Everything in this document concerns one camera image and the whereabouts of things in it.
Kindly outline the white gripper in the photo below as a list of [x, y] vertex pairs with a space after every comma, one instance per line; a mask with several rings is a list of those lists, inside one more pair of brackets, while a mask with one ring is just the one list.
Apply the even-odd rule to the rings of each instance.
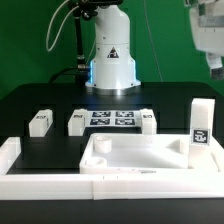
[[213, 80], [224, 79], [224, 0], [188, 0], [192, 37], [197, 50], [207, 52]]

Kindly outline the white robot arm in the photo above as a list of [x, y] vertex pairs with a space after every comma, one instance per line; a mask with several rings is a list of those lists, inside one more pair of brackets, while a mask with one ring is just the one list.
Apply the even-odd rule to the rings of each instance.
[[[138, 88], [136, 63], [130, 55], [130, 20], [118, 8], [122, 0], [91, 0], [96, 14], [96, 54], [90, 63], [88, 90], [124, 95]], [[224, 0], [184, 0], [194, 45], [206, 54], [211, 78], [224, 79]]]

